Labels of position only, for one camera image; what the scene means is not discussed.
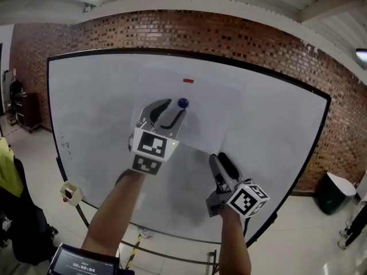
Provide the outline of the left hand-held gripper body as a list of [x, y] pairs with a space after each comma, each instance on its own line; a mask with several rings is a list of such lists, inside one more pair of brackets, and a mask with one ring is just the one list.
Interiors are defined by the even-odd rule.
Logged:
[[178, 134], [183, 121], [184, 115], [172, 129], [162, 129], [150, 122], [149, 110], [143, 109], [129, 140], [130, 169], [147, 175], [157, 175], [180, 144]]

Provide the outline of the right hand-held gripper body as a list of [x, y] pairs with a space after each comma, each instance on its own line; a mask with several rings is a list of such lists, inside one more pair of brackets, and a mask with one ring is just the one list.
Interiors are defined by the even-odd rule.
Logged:
[[219, 215], [224, 206], [229, 206], [241, 218], [256, 215], [270, 200], [269, 195], [252, 179], [233, 183], [217, 182], [217, 188], [206, 199], [210, 217]]

